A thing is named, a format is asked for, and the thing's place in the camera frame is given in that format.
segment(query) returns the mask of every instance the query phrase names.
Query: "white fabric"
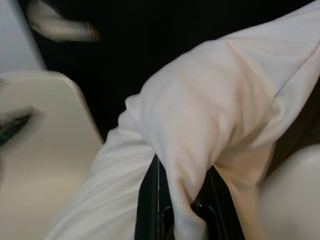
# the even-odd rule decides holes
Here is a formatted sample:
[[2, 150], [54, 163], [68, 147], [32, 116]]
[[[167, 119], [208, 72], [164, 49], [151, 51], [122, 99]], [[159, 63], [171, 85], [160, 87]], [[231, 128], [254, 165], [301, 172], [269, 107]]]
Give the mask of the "white fabric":
[[273, 142], [318, 79], [319, 26], [317, 0], [205, 42], [152, 76], [139, 95], [127, 99], [91, 178], [46, 240], [131, 239], [139, 186], [154, 153], [166, 169], [176, 240], [206, 237], [206, 225], [190, 203], [211, 165], [230, 189], [246, 239], [267, 239], [258, 218], [257, 184]]
[[320, 145], [291, 156], [268, 177], [261, 215], [272, 240], [320, 239]]

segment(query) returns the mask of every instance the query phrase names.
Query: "dark background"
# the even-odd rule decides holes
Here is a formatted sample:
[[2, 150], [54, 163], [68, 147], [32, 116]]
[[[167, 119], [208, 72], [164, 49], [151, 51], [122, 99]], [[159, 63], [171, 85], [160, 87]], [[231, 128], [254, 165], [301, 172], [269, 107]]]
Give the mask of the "dark background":
[[[22, 10], [30, 0], [18, 0]], [[312, 0], [45, 0], [67, 19], [89, 21], [99, 43], [48, 40], [32, 32], [51, 71], [76, 82], [104, 139], [125, 99], [165, 64], [198, 44], [292, 12]], [[270, 171], [319, 142], [320, 87], [278, 141]]]

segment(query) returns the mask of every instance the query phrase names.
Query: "black object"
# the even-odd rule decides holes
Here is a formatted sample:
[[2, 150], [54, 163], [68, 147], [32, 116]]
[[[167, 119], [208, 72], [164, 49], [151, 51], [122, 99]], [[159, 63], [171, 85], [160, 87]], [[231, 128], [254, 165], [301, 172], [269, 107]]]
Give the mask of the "black object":
[[9, 122], [0, 125], [0, 147], [12, 139], [29, 122], [32, 112], [17, 116]]
[[[227, 185], [212, 167], [192, 205], [208, 225], [209, 240], [244, 240]], [[157, 156], [142, 181], [134, 240], [174, 240], [174, 213], [166, 171]]]

